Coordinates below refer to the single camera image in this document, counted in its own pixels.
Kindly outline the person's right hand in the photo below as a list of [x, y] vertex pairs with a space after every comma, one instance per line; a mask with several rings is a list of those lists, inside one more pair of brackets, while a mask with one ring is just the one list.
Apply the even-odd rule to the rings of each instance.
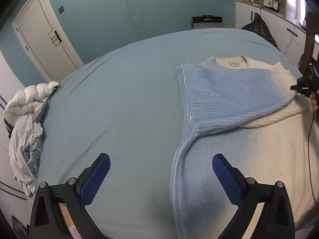
[[318, 110], [316, 97], [311, 94], [310, 95], [310, 100], [311, 100], [311, 114], [314, 115], [317, 112], [317, 110]]

